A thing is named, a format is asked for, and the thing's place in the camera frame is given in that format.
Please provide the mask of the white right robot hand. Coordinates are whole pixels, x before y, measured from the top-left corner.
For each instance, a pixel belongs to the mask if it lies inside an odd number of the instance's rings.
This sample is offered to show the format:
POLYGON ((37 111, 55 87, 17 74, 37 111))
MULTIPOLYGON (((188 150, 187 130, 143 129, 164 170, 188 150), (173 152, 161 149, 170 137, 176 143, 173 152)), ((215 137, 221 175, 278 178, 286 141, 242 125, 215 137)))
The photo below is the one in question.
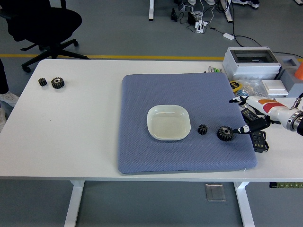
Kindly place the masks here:
POLYGON ((238 96, 229 102, 239 103, 239 105, 248 104, 265 115, 265 118, 258 118, 238 129, 232 130, 233 133, 248 134, 259 131, 269 127, 274 121, 279 121, 283 127, 290 131, 296 131, 296 125, 294 124, 296 110, 290 109, 278 101, 260 96, 238 96))

